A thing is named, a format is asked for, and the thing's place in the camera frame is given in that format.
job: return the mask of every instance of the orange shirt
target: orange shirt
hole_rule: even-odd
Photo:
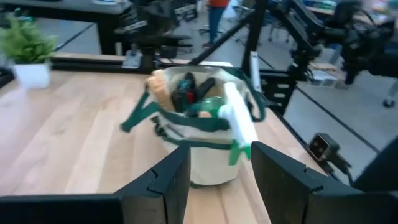
[[[227,7],[229,0],[209,0],[211,7]]]

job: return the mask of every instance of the person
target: person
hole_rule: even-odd
[[[204,48],[211,47],[217,37],[218,24],[227,8],[229,0],[209,0],[209,42],[203,44]]]

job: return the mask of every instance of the potted plant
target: potted plant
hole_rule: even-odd
[[[26,88],[45,88],[50,84],[49,57],[55,39],[42,37],[32,21],[20,21],[12,14],[10,28],[0,28],[0,51],[14,62],[12,71]]]

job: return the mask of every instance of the metal pole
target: metal pole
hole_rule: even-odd
[[[190,62],[188,62],[189,65],[199,65],[200,62],[204,61],[211,53],[213,53],[215,50],[217,50],[218,47],[223,45],[224,42],[226,42],[229,38],[231,38],[237,31],[242,29],[247,23],[249,23],[250,20],[253,19],[254,12],[249,13],[244,19],[242,19],[238,25],[234,26],[232,29],[224,33],[223,36],[218,39],[213,46],[210,48],[206,49],[204,52],[202,52],[200,55],[198,55],[196,58],[192,59]]]
[[[264,21],[264,15],[266,13],[266,7],[268,0],[256,0],[254,5],[254,16],[249,23],[249,35],[246,40],[246,47],[244,49],[244,55],[242,60],[241,69],[250,77],[250,51],[257,49],[259,42],[259,36],[261,33],[262,23]]]

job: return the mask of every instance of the black tool handle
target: black tool handle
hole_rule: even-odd
[[[208,78],[204,83],[202,83],[196,89],[196,99],[197,100],[203,99],[203,97],[205,97],[206,93],[215,85],[216,85],[216,79]]]
[[[184,79],[190,81],[191,85],[189,89],[194,90],[197,87],[195,76],[193,75],[192,72],[187,72],[184,76]]]

